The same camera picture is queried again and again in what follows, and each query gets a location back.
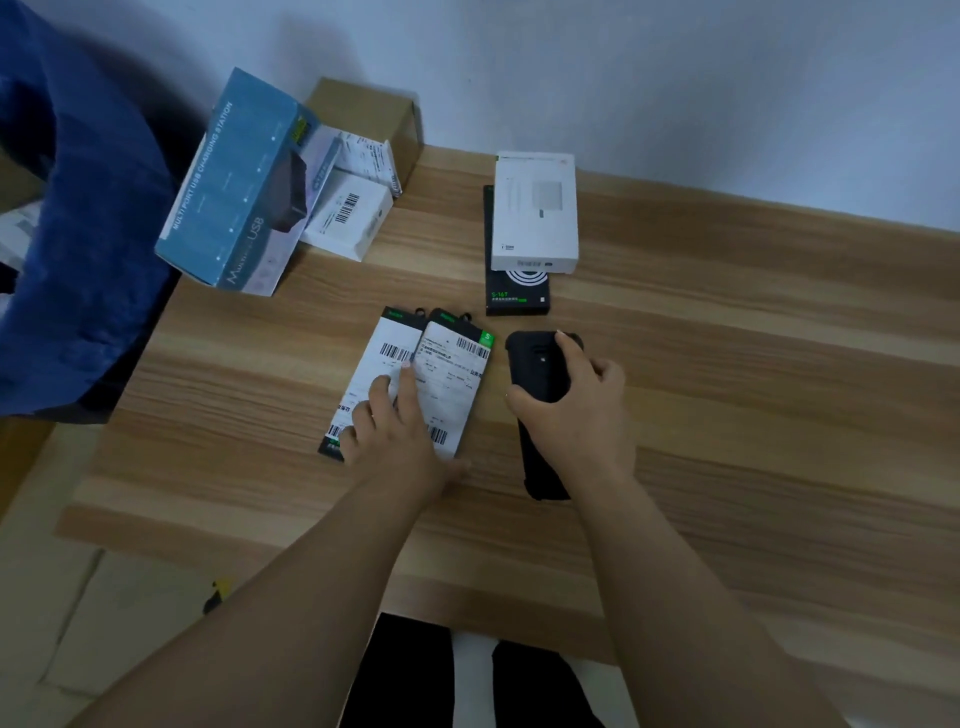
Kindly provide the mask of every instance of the black phone case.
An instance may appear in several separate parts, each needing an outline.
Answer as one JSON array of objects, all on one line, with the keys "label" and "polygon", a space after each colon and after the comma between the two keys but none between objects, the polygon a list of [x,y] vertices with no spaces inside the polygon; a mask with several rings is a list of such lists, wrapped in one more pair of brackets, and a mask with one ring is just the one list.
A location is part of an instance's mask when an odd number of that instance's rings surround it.
[{"label": "black phone case", "polygon": [[[564,353],[554,339],[554,331],[514,331],[507,337],[510,379],[535,400],[560,401],[570,389]],[[584,342],[575,333],[571,339],[582,349]],[[560,478],[534,447],[523,423],[520,428],[520,452],[523,455],[523,485],[536,500],[569,500]]]}]

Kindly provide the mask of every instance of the wood grain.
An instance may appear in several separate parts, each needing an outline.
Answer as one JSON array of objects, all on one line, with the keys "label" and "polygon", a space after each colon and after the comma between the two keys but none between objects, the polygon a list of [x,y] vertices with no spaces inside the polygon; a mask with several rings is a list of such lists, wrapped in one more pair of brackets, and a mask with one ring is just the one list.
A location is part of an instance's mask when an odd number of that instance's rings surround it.
[{"label": "wood grain", "polygon": [[791,654],[960,699],[960,235],[580,174],[550,316],[486,319],[491,181],[428,148],[364,263],[299,250],[270,299],[182,281],[60,532],[248,575],[344,492],[316,447],[383,305],[470,311],[498,339],[474,468],[384,607],[611,661],[576,514],[525,495],[502,397],[511,331],[575,330],[627,370],[637,477]]}]

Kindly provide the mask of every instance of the black box with white circle logo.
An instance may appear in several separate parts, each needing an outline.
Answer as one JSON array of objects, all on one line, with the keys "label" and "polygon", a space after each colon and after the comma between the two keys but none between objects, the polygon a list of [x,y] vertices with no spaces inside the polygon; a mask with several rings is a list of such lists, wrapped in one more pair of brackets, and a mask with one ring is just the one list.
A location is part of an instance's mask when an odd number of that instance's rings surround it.
[{"label": "black box with white circle logo", "polygon": [[538,316],[550,311],[550,278],[545,273],[492,271],[493,185],[483,188],[484,259],[488,316]]}]

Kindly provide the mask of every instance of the person's leg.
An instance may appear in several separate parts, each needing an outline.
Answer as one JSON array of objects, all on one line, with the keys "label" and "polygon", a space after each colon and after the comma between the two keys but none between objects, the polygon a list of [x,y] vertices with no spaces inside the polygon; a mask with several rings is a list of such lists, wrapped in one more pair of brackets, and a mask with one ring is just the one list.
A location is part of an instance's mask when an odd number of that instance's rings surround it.
[{"label": "person's leg", "polygon": [[493,651],[493,711],[496,728],[603,728],[566,660],[523,644]]},{"label": "person's leg", "polygon": [[353,681],[341,728],[453,725],[450,630],[381,614]]}]

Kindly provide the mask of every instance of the blue bag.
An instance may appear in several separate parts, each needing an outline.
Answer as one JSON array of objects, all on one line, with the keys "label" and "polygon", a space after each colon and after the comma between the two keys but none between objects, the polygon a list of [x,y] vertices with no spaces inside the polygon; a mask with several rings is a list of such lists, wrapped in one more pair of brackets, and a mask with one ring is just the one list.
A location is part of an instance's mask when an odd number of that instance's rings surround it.
[{"label": "blue bag", "polygon": [[0,142],[47,179],[0,319],[0,415],[25,414],[78,400],[147,333],[176,183],[139,110],[16,0],[0,0]]}]

